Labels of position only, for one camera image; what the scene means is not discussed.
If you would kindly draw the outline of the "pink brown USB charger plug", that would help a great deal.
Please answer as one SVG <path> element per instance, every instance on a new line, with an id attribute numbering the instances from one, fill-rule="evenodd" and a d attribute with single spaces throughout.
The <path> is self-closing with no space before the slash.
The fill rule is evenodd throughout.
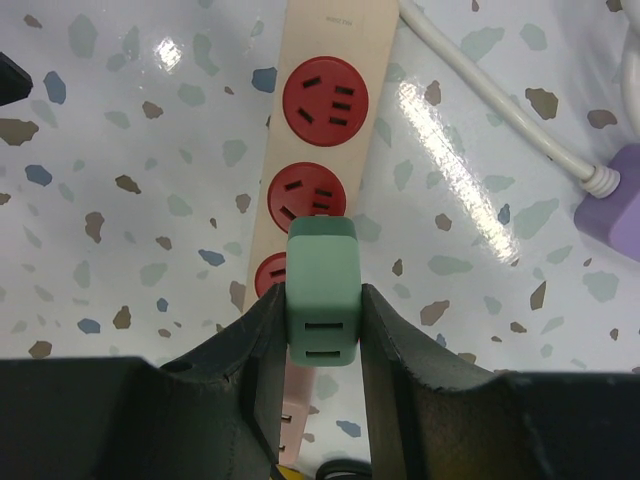
<path id="1" fill-rule="evenodd" d="M 279 463 L 282 465 L 293 465 L 298 458 L 309 416 L 314 381 L 314 368 L 299 367 L 287 362 L 279 446 Z"/>

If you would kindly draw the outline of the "beige power strip red sockets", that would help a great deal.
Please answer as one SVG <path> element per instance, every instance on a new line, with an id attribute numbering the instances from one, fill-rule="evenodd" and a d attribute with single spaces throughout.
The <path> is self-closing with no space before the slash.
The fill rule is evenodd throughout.
<path id="1" fill-rule="evenodd" d="M 396 1 L 287 3 L 245 309 L 283 281 L 294 219 L 353 212 L 398 17 Z"/>

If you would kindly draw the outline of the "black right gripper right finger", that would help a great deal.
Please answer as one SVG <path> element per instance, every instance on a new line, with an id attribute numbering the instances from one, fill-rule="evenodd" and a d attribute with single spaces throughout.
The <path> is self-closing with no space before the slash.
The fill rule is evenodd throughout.
<path id="1" fill-rule="evenodd" d="M 639 378 L 496 374 L 439 345 L 371 285 L 361 362 L 377 479 L 635 479 Z"/>

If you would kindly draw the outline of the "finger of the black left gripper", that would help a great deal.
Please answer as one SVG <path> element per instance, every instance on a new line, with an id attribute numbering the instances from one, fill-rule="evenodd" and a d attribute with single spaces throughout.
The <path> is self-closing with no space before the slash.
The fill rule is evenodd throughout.
<path id="1" fill-rule="evenodd" d="M 0 53 L 0 106 L 26 99 L 33 88 L 31 76 L 3 52 Z"/>

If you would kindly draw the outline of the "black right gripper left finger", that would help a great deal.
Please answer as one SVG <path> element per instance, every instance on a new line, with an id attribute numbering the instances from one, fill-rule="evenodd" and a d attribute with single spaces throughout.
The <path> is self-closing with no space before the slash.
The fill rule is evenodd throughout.
<path id="1" fill-rule="evenodd" d="M 286 335 L 276 285 L 156 367 L 138 357 L 5 360 L 5 479 L 266 479 L 278 460 Z"/>

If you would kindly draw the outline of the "yellow cube socket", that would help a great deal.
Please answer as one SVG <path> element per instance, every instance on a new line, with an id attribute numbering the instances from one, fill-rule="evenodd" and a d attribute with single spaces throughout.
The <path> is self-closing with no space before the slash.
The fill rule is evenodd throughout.
<path id="1" fill-rule="evenodd" d="M 271 480 L 305 480 L 306 477 L 296 470 L 282 465 L 274 465 L 270 474 Z"/>

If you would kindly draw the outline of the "green USB charger plug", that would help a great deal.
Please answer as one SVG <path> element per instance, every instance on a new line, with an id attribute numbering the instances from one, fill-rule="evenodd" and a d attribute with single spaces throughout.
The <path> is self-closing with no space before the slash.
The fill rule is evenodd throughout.
<path id="1" fill-rule="evenodd" d="M 341 367 L 356 356 L 362 316 L 360 250 L 351 219 L 300 217 L 286 246 L 285 307 L 291 361 Z"/>

